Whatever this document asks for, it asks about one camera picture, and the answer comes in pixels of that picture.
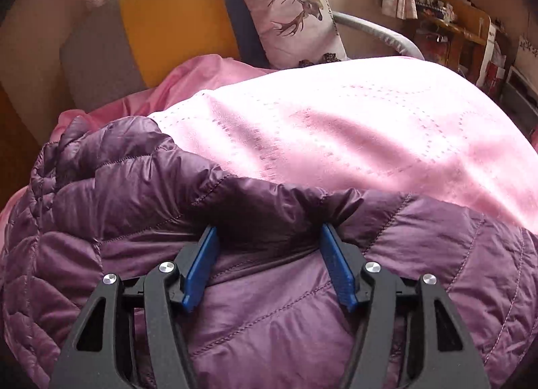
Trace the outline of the purple quilted down jacket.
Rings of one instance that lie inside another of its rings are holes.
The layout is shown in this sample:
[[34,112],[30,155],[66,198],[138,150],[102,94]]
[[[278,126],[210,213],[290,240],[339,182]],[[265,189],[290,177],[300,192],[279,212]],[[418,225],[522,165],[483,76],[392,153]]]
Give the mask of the purple quilted down jacket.
[[42,148],[3,230],[2,334],[47,387],[104,275],[144,275],[213,224],[222,252],[187,328],[201,387],[334,388],[352,329],[318,251],[323,223],[391,272],[436,275],[492,387],[536,387],[532,232],[423,195],[239,177],[145,117],[74,119]]

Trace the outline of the pink bedspread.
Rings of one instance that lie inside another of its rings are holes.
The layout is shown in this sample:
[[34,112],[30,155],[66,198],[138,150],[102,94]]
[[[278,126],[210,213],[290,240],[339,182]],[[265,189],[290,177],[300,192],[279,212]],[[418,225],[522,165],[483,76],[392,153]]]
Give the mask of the pink bedspread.
[[100,128],[147,116],[182,148],[234,174],[328,191],[425,194],[537,228],[537,155],[482,91],[405,56],[270,71],[217,55],[182,63],[156,88],[91,112]]

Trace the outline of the white low cabinet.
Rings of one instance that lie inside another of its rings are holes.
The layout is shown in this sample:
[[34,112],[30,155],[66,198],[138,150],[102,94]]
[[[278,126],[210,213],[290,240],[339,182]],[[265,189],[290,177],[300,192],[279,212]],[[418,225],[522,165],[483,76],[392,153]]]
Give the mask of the white low cabinet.
[[502,87],[500,105],[529,141],[537,130],[537,92],[515,67],[510,67]]

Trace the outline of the white red box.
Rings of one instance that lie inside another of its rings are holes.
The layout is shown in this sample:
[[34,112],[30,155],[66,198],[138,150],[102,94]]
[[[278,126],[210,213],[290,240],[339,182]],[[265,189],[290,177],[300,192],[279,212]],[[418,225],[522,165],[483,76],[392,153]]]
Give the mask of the white red box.
[[509,38],[502,29],[491,24],[476,85],[493,100],[496,100],[501,90],[510,48]]

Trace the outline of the wooden desk with clutter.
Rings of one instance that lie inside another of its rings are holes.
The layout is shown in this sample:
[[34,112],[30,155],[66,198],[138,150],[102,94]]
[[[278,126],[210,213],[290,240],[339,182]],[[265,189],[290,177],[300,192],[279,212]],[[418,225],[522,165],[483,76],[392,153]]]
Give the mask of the wooden desk with clutter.
[[426,60],[482,87],[495,50],[490,16],[469,0],[415,0],[414,41]]

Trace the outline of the grey yellow blue headboard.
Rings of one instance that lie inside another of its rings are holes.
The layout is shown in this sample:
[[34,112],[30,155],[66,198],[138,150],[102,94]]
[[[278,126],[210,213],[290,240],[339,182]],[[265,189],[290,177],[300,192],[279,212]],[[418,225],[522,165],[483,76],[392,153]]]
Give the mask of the grey yellow blue headboard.
[[76,107],[92,111],[210,54],[268,68],[243,0],[110,0],[70,34],[60,61]]

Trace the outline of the deer print pillow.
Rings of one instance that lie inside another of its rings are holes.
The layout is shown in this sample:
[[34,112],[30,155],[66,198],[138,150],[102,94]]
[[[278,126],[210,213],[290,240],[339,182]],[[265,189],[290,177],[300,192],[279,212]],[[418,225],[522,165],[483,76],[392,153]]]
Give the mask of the deer print pillow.
[[325,55],[347,58],[328,0],[243,1],[273,68],[293,69]]

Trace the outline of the grey curved bed rail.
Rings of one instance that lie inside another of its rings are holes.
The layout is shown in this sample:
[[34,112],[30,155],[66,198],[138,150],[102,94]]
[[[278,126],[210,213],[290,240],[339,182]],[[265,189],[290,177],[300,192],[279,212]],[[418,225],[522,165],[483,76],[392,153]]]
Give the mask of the grey curved bed rail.
[[416,60],[425,60],[419,48],[404,35],[374,22],[351,16],[345,13],[333,12],[334,21],[348,28],[356,29],[382,41],[386,46],[396,50],[401,56],[410,56]]

